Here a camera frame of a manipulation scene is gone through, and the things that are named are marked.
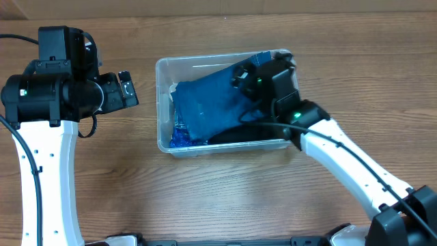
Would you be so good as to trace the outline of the black banded cloth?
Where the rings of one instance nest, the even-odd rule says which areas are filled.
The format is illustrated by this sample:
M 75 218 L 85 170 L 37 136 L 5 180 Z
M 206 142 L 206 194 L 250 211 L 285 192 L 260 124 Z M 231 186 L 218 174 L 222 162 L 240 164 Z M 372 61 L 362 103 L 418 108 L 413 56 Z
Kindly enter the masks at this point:
M 281 128 L 274 126 L 241 125 L 214 135 L 208 140 L 208 144 L 231 144 L 271 139 L 285 139 Z

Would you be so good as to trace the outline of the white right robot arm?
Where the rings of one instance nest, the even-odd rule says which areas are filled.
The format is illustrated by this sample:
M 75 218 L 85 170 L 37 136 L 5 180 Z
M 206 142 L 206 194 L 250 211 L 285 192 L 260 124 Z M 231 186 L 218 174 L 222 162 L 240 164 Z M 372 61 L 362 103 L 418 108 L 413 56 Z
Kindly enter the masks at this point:
M 325 236 L 295 238 L 293 245 L 435 245 L 436 192 L 414 189 L 361 150 L 327 111 L 303 100 L 292 54 L 276 53 L 265 64 L 246 61 L 234 68 L 233 87 L 266 114 L 249 126 L 276 128 L 278 135 L 321 163 L 360 203 L 371 225 L 350 223 Z

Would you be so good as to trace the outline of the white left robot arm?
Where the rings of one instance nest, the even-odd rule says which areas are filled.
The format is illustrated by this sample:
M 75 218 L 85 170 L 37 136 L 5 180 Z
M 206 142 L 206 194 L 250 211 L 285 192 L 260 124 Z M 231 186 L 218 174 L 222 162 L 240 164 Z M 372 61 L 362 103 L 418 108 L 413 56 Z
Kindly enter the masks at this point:
M 79 122 L 138 105 L 130 73 L 90 79 L 17 74 L 7 80 L 1 100 L 1 121 L 11 131 L 20 163 L 22 245 L 85 245 L 74 181 Z

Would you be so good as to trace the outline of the blue denim cloth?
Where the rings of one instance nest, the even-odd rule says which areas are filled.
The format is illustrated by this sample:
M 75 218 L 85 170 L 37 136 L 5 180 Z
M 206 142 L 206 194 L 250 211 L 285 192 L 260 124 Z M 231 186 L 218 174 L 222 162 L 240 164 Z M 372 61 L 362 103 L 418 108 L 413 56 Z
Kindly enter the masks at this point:
M 208 141 L 216 134 L 240 126 L 238 117 L 254 102 L 231 85 L 234 68 L 245 62 L 260 66 L 270 60 L 270 52 L 263 52 L 200 79 L 179 82 L 171 97 L 190 138 Z

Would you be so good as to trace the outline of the blue green sequin cloth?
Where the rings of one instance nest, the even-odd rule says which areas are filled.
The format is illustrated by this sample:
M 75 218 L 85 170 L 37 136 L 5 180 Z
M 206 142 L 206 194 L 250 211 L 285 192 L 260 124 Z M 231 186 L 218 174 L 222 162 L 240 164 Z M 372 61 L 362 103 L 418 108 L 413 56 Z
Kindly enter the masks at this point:
M 207 141 L 192 140 L 190 138 L 184 121 L 177 112 L 175 112 L 174 120 L 173 134 L 171 136 L 171 141 L 169 142 L 170 148 L 206 146 L 208 144 Z

